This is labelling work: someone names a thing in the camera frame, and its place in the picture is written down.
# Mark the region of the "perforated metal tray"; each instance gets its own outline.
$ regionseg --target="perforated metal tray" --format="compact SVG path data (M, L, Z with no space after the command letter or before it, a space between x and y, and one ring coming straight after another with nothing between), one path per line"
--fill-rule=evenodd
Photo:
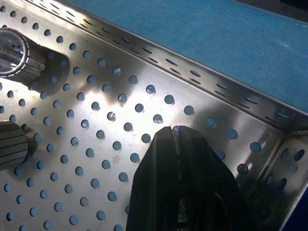
M2 231L124 230L139 161L176 125L205 135L260 228L283 227L307 186L307 114L63 2L1 0L0 24L49 49L29 88L0 79L0 120L31 146L0 172Z

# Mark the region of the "metal roller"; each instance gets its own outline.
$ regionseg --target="metal roller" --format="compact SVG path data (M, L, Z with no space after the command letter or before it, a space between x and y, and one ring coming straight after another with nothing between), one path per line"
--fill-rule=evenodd
M29 85L42 74L46 58L41 46L13 29L0 29L0 77Z
M25 133L11 121L0 122L0 170L22 163L27 155Z

